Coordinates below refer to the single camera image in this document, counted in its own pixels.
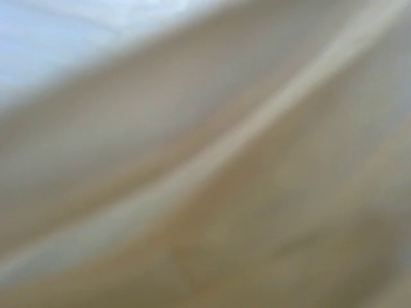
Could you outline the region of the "translucent orange plastic bag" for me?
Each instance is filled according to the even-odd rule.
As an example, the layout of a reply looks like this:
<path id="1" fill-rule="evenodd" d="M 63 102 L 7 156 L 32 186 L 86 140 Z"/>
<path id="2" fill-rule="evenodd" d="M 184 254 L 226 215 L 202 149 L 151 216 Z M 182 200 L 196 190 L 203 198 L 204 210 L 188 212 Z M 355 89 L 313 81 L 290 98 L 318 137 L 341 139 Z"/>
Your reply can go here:
<path id="1" fill-rule="evenodd" d="M 409 307 L 410 2 L 227 2 L 7 102 L 1 306 Z"/>

